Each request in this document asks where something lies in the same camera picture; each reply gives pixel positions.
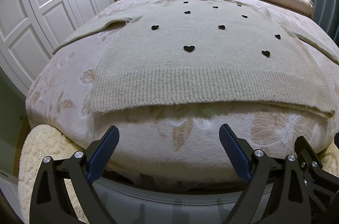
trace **heart-shaped decoration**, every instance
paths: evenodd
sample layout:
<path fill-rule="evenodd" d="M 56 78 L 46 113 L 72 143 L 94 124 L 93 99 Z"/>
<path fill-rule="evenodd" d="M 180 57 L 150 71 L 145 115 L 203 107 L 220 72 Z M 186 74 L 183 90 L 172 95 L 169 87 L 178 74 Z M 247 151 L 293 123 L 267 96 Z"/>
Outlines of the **heart-shaped decoration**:
<path fill-rule="evenodd" d="M 270 57 L 270 51 L 261 51 L 261 53 L 265 56 L 265 57 Z"/>
<path fill-rule="evenodd" d="M 184 50 L 187 52 L 192 52 L 194 50 L 195 46 L 191 45 L 191 46 L 184 46 Z"/>

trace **cream knit sweater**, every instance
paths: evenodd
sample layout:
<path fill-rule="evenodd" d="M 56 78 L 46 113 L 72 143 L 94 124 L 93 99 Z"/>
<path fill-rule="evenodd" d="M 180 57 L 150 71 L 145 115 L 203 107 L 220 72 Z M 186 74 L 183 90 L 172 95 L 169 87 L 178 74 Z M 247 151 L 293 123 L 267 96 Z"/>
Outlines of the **cream knit sweater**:
<path fill-rule="evenodd" d="M 114 35 L 97 66 L 93 112 L 239 101 L 334 114 L 325 78 L 300 39 L 338 63 L 320 42 L 265 8 L 188 1 L 167 0 L 113 13 L 89 22 L 57 47 L 54 52 L 110 23 L 128 23 Z M 194 51 L 183 49 L 191 45 Z M 262 51 L 269 51 L 269 57 Z"/>

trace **silver screw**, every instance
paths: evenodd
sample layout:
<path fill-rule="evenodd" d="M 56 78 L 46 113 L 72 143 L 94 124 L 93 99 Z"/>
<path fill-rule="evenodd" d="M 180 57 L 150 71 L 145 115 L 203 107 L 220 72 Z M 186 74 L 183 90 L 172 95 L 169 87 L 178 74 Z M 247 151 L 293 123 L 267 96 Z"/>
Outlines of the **silver screw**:
<path fill-rule="evenodd" d="M 289 155 L 287 156 L 287 158 L 291 161 L 294 162 L 296 160 L 296 158 L 293 155 Z"/>
<path fill-rule="evenodd" d="M 75 157 L 75 158 L 81 158 L 83 155 L 84 155 L 84 153 L 83 153 L 82 151 L 77 151 L 77 152 L 74 154 L 74 157 Z"/>
<path fill-rule="evenodd" d="M 44 159 L 43 159 L 43 162 L 44 163 L 48 163 L 50 161 L 50 157 L 49 156 L 46 156 Z"/>
<path fill-rule="evenodd" d="M 254 152 L 254 154 L 255 154 L 256 156 L 258 156 L 258 157 L 264 156 L 264 152 L 263 152 L 262 150 L 260 150 L 260 149 L 257 149 L 257 150 Z"/>

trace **green wall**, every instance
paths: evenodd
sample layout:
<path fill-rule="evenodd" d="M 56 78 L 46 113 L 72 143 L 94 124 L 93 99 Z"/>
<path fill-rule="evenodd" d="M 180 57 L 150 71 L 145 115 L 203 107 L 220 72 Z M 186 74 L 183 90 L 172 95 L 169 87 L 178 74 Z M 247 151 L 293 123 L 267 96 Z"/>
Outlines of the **green wall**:
<path fill-rule="evenodd" d="M 0 169 L 13 174 L 15 146 L 24 117 L 25 97 L 0 68 Z"/>

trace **floral pattern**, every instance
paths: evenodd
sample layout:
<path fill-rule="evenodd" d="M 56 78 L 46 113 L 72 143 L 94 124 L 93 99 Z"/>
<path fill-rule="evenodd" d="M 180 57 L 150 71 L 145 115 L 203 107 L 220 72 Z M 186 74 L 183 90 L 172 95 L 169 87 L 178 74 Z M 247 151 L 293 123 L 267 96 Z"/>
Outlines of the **floral pattern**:
<path fill-rule="evenodd" d="M 164 0 L 120 0 L 93 19 L 161 1 Z M 306 16 L 260 0 L 234 1 L 266 7 L 275 15 L 295 22 L 339 55 L 336 44 Z M 115 125 L 120 131 L 120 142 L 111 167 L 136 183 L 138 173 L 194 182 L 236 179 L 218 138 L 219 127 L 224 123 L 254 148 L 281 158 L 294 153 L 293 143 L 300 135 L 320 152 L 339 131 L 338 111 L 331 119 L 324 119 L 269 104 L 183 104 L 93 114 L 90 93 L 96 66 L 108 45 L 119 39 L 118 31 L 123 27 L 123 22 L 113 24 L 56 53 L 33 83 L 26 99 L 32 127 L 51 125 L 86 148 L 109 126 Z M 305 46 L 323 71 L 338 108 L 339 66 L 314 47 L 306 43 Z"/>

